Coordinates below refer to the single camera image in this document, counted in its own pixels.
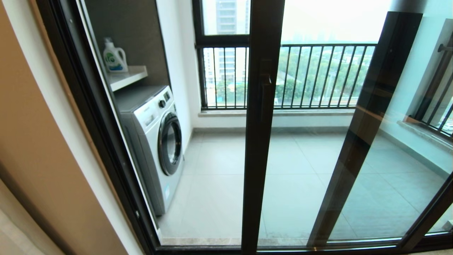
metal railing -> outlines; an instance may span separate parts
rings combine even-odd
[[[376,44],[283,44],[274,109],[353,108]],[[246,109],[247,47],[199,49],[202,110]]]
[[[422,126],[429,130],[453,138],[453,73],[451,62],[453,61],[453,37],[448,47],[442,44],[438,52],[443,51],[440,63],[434,73],[421,103],[414,115]]]

white detergent bottle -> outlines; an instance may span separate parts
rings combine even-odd
[[[115,48],[112,39],[105,37],[106,49],[104,50],[104,61],[110,73],[125,73],[128,71],[126,54],[123,49]]]

white shelf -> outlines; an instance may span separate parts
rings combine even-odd
[[[128,70],[127,73],[107,73],[107,79],[112,91],[124,88],[148,76],[146,66],[144,65],[128,66]]]

high-rise building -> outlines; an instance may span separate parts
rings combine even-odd
[[[206,35],[248,34],[250,30],[250,0],[204,0],[204,23]],[[206,86],[226,86],[246,80],[245,48],[205,49],[204,65]]]

washing machine control knob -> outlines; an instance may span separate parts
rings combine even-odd
[[[159,101],[159,107],[160,108],[164,108],[165,107],[165,101],[164,100],[160,100]]]

